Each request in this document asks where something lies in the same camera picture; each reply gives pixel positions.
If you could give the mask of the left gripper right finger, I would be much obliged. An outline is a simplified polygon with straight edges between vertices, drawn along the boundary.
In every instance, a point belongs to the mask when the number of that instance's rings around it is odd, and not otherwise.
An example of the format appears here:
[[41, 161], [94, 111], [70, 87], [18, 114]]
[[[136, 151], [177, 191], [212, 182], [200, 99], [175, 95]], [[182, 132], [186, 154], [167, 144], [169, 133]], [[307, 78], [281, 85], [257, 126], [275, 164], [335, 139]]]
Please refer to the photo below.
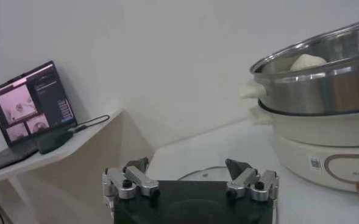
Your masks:
[[231, 176], [227, 182], [226, 197], [230, 201], [250, 197], [253, 201], [276, 201], [279, 198], [279, 176], [276, 171], [266, 170], [263, 173], [250, 164], [233, 159], [225, 160]]

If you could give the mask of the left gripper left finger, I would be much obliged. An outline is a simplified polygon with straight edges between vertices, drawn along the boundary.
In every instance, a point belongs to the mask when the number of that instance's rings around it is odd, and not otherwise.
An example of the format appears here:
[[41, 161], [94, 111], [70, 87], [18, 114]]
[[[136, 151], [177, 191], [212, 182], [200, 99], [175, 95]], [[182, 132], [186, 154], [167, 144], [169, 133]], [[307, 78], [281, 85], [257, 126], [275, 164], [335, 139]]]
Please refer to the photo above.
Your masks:
[[159, 182], [148, 178], [145, 174], [149, 164], [147, 157], [128, 161], [120, 169], [106, 168], [102, 174], [102, 191], [104, 197], [117, 196], [123, 200], [135, 198], [137, 190], [147, 198], [160, 196]]

